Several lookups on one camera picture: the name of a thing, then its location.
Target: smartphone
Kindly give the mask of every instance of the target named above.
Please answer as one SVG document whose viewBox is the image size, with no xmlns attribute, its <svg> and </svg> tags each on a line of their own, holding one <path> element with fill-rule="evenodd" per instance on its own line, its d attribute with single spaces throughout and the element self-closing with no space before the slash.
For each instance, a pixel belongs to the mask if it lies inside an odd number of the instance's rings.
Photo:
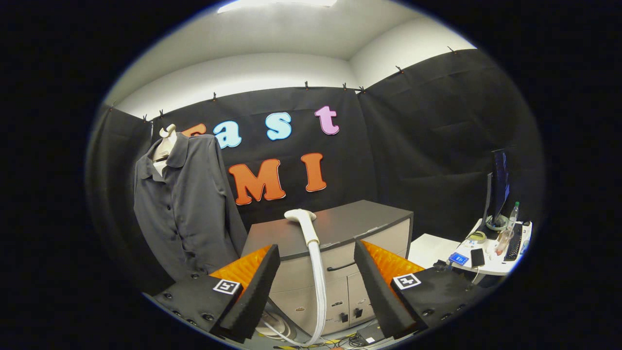
<svg viewBox="0 0 622 350">
<path fill-rule="evenodd" d="M 484 264 L 484 250 L 482 248 L 471 250 L 471 266 L 478 267 Z"/>
</svg>

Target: white cable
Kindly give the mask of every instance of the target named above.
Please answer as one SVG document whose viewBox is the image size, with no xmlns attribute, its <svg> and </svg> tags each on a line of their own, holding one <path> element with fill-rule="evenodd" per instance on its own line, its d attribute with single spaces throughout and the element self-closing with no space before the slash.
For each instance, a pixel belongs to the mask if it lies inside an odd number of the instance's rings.
<svg viewBox="0 0 622 350">
<path fill-rule="evenodd" d="M 477 276 L 480 274 L 480 268 L 477 267 L 477 273 L 475 274 L 475 277 L 473 278 L 473 280 L 471 281 L 471 283 L 475 282 L 475 280 L 477 279 Z"/>
<path fill-rule="evenodd" d="M 326 323 L 326 284 L 324 279 L 324 267 L 322 265 L 322 258 L 320 256 L 320 246 L 316 240 L 312 240 L 309 242 L 308 248 L 309 255 L 311 257 L 311 266 L 313 268 L 313 279 L 315 280 L 315 299 L 317 305 L 317 318 L 315 322 L 315 331 L 313 332 L 313 336 L 306 343 L 298 343 L 297 341 L 289 339 L 282 333 L 278 332 L 265 320 L 261 320 L 271 331 L 275 332 L 286 341 L 298 346 L 309 346 L 315 344 L 317 339 L 320 338 L 320 335 L 324 331 L 324 326 Z"/>
</svg>

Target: orange letter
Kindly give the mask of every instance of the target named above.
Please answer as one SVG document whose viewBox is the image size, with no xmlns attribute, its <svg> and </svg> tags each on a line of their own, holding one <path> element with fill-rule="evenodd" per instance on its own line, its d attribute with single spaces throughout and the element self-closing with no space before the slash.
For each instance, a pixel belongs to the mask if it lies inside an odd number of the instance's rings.
<svg viewBox="0 0 622 350">
<path fill-rule="evenodd" d="M 326 183 L 322 180 L 322 169 L 320 160 L 324 158 L 321 153 L 309 153 L 300 157 L 300 160 L 307 166 L 307 192 L 320 191 L 326 188 Z"/>
<path fill-rule="evenodd" d="M 235 178 L 235 187 L 238 192 L 238 198 L 235 200 L 235 203 L 239 206 L 245 206 L 253 201 L 248 196 L 247 190 L 256 201 L 261 201 L 264 187 L 266 188 L 264 198 L 267 201 L 285 197 L 285 191 L 281 189 L 281 183 L 279 182 L 279 165 L 281 165 L 281 162 L 278 159 L 263 161 L 257 177 L 253 175 L 253 172 L 245 164 L 237 164 L 230 167 L 229 173 Z"/>
<path fill-rule="evenodd" d="M 207 131 L 207 128 L 205 127 L 205 125 L 203 123 L 200 123 L 198 125 L 191 127 L 188 130 L 183 130 L 182 134 L 187 137 L 191 137 L 191 136 L 195 136 L 195 134 L 205 134 L 206 131 Z"/>
</svg>

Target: white wall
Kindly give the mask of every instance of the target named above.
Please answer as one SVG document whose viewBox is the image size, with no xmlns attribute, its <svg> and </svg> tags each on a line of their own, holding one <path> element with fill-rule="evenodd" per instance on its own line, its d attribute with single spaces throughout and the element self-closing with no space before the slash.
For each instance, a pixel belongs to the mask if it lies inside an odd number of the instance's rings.
<svg viewBox="0 0 622 350">
<path fill-rule="evenodd" d="M 136 90 L 116 108 L 151 120 L 159 110 L 176 110 L 196 102 L 235 93 L 282 87 L 357 87 L 345 60 L 301 54 L 252 54 L 192 65 Z"/>
<path fill-rule="evenodd" d="M 443 24 L 421 17 L 385 32 L 350 59 L 357 81 L 365 88 L 415 63 L 452 50 L 475 49 Z"/>
<path fill-rule="evenodd" d="M 250 54 L 192 65 L 136 90 L 116 108 L 151 120 L 196 102 L 282 87 L 369 87 L 436 55 L 475 47 L 443 24 L 420 17 L 397 26 L 358 51 L 350 61 L 304 54 Z"/>
</svg>

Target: drawer handle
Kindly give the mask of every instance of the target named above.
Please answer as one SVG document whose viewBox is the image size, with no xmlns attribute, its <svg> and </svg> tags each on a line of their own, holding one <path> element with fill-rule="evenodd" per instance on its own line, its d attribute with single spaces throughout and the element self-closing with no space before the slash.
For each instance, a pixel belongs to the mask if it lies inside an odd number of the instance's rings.
<svg viewBox="0 0 622 350">
<path fill-rule="evenodd" d="M 354 264 L 356 264 L 356 262 L 351 262 L 351 263 L 349 263 L 347 265 L 344 265 L 344 266 L 341 266 L 341 267 L 329 266 L 329 267 L 326 268 L 326 271 L 328 271 L 328 272 L 330 272 L 330 271 L 337 271 L 337 270 L 340 270 L 340 269 L 342 269 L 344 267 L 348 267 L 348 266 L 351 266 L 351 265 L 354 265 Z"/>
</svg>

